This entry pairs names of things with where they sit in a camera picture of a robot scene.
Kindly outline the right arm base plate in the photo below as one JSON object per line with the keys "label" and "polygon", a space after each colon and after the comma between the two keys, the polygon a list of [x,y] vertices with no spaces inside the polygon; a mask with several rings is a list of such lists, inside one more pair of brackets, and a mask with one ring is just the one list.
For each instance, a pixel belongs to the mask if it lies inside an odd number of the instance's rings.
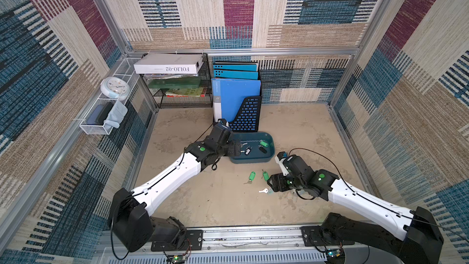
{"label": "right arm base plate", "polygon": [[306,247],[352,246],[355,244],[353,241],[339,239],[332,231],[321,226],[302,226],[300,231]]}

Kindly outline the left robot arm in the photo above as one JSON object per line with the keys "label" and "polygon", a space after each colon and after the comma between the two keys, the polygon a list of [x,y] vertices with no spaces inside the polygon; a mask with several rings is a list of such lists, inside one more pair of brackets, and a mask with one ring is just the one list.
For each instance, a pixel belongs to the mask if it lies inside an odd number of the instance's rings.
{"label": "left robot arm", "polygon": [[118,238],[133,253],[148,242],[165,248],[182,249],[186,245],[187,228],[175,217],[153,217],[157,208],[183,183],[204,171],[216,168],[224,156],[241,153],[238,140],[225,119],[213,124],[211,133],[202,141],[187,146],[168,168],[131,191],[122,188],[114,194],[108,224],[111,238]]}

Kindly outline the teal plastic storage box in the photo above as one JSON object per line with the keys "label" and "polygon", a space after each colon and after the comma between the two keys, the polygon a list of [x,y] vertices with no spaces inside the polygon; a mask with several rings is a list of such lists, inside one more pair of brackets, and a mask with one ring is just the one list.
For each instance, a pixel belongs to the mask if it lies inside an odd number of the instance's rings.
{"label": "teal plastic storage box", "polygon": [[[241,155],[230,157],[230,161],[234,164],[266,163],[275,155],[274,140],[269,133],[235,133],[235,136],[241,141]],[[267,154],[260,152],[260,140],[269,144],[269,147],[265,147]],[[251,152],[249,155],[245,155],[244,152],[248,147],[251,148]]]}

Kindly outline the light blue tag key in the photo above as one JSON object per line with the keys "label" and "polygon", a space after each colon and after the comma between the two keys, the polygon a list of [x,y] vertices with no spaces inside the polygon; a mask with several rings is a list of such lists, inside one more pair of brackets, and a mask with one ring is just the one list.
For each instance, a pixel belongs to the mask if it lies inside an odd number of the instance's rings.
{"label": "light blue tag key", "polygon": [[271,188],[260,190],[259,193],[272,194],[274,191]]}

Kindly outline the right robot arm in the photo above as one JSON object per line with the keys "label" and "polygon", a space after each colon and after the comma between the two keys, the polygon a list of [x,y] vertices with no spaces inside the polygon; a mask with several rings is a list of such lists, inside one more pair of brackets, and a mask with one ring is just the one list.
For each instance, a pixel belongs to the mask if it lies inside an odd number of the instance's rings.
{"label": "right robot arm", "polygon": [[275,157],[281,173],[267,183],[274,192],[305,191],[312,200],[321,198],[341,205],[370,220],[354,221],[330,213],[320,227],[327,244],[358,242],[396,256],[405,264],[436,264],[444,243],[443,235],[429,210],[401,207],[353,187],[332,172],[314,171],[297,155],[280,152]]}

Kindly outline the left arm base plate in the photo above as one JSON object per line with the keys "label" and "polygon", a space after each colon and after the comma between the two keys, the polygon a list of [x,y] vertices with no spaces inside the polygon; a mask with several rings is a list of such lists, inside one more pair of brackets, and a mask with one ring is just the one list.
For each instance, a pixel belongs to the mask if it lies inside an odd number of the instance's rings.
{"label": "left arm base plate", "polygon": [[201,251],[203,246],[203,230],[188,230],[180,238],[172,243],[153,242],[151,252],[173,252],[173,251]]}

